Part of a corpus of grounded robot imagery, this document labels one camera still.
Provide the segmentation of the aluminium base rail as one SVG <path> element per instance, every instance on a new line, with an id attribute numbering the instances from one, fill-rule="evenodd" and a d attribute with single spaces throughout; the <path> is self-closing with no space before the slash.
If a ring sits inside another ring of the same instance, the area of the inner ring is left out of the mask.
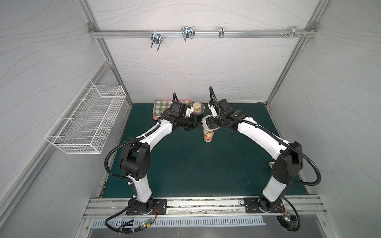
<path id="1" fill-rule="evenodd" d="M 243 202 L 245 197 L 249 196 L 157 198 L 167 200 L 167 213 L 159 215 L 159 217 L 283 215 L 283 213 L 246 213 Z M 318 195 L 292 195 L 285 197 L 291 202 L 300 216 L 328 214 Z M 285 208 L 284 211 L 295 214 L 291 205 L 285 199 L 282 199 L 282 202 Z M 128 203 L 129 198 L 90 199 L 83 218 L 107 218 L 127 207 Z"/>

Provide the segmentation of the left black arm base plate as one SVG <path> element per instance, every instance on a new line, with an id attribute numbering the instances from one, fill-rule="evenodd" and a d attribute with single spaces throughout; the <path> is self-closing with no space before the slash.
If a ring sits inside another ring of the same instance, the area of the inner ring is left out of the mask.
<path id="1" fill-rule="evenodd" d="M 127 215 L 165 215 L 167 209 L 166 199 L 150 199 L 147 203 L 135 201 L 127 210 Z"/>

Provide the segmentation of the green checkered cloth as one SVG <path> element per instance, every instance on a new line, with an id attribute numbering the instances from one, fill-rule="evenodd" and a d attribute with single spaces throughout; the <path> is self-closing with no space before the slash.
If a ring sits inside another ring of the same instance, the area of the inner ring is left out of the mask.
<path id="1" fill-rule="evenodd" d="M 181 103 L 184 103 L 184 104 L 188 104 L 190 105 L 191 104 L 191 101 L 174 101 L 174 102 L 181 102 Z M 169 111 L 171 110 L 172 108 L 172 104 L 174 103 L 170 100 L 156 100 L 155 103 L 154 103 L 154 106 L 153 106 L 153 115 L 156 116 L 156 117 L 164 117 L 164 115 L 168 115 L 169 116 Z"/>

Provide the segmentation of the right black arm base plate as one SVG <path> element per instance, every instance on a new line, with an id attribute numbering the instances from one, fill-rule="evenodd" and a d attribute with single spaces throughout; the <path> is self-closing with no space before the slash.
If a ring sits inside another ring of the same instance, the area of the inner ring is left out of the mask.
<path id="1" fill-rule="evenodd" d="M 243 199 L 246 213 L 283 213 L 285 210 L 282 199 L 269 202 L 266 198 L 245 197 Z"/>

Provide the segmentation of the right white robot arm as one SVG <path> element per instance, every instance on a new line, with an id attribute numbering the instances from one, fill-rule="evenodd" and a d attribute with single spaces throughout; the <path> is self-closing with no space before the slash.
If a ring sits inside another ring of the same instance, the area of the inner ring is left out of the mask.
<path id="1" fill-rule="evenodd" d="M 297 142 L 282 140 L 241 110 L 227 117 L 209 115 L 202 119 L 202 123 L 210 131 L 220 127 L 237 131 L 262 147 L 274 159 L 271 178 L 258 200 L 261 210 L 269 213 L 303 168 L 302 146 Z"/>

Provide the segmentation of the pink tray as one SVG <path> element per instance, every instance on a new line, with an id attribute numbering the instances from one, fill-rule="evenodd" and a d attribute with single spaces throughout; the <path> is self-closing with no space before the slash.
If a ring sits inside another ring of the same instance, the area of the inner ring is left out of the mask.
<path id="1" fill-rule="evenodd" d="M 156 117 L 156 119 L 167 120 L 167 121 L 176 121 L 178 118 L 173 117 L 173 116 L 164 115 L 164 117 L 159 116 L 159 117 Z"/>

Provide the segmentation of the aluminium crossbar rail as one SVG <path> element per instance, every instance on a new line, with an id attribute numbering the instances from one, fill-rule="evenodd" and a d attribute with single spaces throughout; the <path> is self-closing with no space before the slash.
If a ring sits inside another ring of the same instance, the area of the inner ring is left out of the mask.
<path id="1" fill-rule="evenodd" d="M 194 39 L 197 38 L 216 38 L 219 39 L 219 29 L 214 30 L 194 30 Z M 150 39 L 152 34 L 158 32 L 163 39 L 182 38 L 181 30 L 99 30 L 90 32 L 89 35 L 94 39 Z M 287 34 L 290 29 L 281 30 L 229 30 L 225 28 L 224 38 L 282 38 L 280 33 Z M 301 30 L 299 33 L 306 34 L 306 37 L 315 37 L 318 32 L 315 30 Z"/>

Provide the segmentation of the small bowl with pastry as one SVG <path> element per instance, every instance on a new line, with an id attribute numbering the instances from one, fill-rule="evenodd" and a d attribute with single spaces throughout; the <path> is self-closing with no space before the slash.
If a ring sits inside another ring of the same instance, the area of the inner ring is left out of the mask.
<path id="1" fill-rule="evenodd" d="M 193 107 L 192 114 L 197 115 L 197 116 L 202 115 L 204 110 L 205 110 L 205 105 L 203 103 L 200 103 L 200 102 L 194 102 L 191 104 L 191 106 Z"/>

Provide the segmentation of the milk tea paper cup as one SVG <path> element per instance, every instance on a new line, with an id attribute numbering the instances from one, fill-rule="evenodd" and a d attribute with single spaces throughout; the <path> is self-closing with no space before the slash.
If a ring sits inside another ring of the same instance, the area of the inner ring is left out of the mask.
<path id="1" fill-rule="evenodd" d="M 214 136 L 215 130 L 209 130 L 207 128 L 203 128 L 203 139 L 205 142 L 211 142 Z"/>

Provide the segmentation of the white plastic cup lid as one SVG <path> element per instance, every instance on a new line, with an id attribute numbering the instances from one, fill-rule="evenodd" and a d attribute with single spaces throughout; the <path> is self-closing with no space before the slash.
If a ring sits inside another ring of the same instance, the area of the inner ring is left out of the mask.
<path id="1" fill-rule="evenodd" d="M 213 115 L 208 115 L 201 120 L 203 128 L 207 128 L 209 130 L 217 130 L 220 126 L 217 123 L 217 119 Z"/>

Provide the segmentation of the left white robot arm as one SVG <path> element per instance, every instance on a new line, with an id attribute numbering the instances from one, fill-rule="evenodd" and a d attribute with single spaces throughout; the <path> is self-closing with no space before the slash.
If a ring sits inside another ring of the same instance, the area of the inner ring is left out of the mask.
<path id="1" fill-rule="evenodd" d="M 175 118 L 172 116 L 159 120 L 156 125 L 137 137 L 129 137 L 122 147 L 120 170 L 126 174 L 132 185 L 134 198 L 141 204 L 148 204 L 153 198 L 147 174 L 151 164 L 151 150 L 172 131 L 181 128 L 193 130 L 201 125 L 195 115 Z"/>

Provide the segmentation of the metal hook clamp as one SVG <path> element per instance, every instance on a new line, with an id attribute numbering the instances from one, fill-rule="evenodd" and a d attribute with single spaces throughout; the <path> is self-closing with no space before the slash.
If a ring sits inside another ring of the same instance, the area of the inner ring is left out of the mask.
<path id="1" fill-rule="evenodd" d="M 160 49 L 162 41 L 163 41 L 162 35 L 159 34 L 158 32 L 155 32 L 151 36 L 151 46 L 150 47 L 152 48 L 153 45 L 157 45 L 156 50 L 158 51 Z"/>
<path id="2" fill-rule="evenodd" d="M 219 38 L 224 38 L 225 35 L 225 28 L 223 26 L 219 27 Z"/>
<path id="3" fill-rule="evenodd" d="M 188 39 L 192 40 L 195 35 L 194 27 L 193 26 L 184 27 L 181 29 L 181 33 L 185 42 Z"/>
<path id="4" fill-rule="evenodd" d="M 291 39 L 291 38 L 304 38 L 304 37 L 306 37 L 306 34 L 304 34 L 304 33 L 299 33 L 299 32 L 298 32 L 298 28 L 297 28 L 296 26 L 294 26 L 294 27 L 290 30 L 289 33 L 287 33 L 287 34 L 282 34 L 282 33 L 280 33 L 280 36 L 283 37 L 283 38 L 286 37 L 286 38 Z"/>

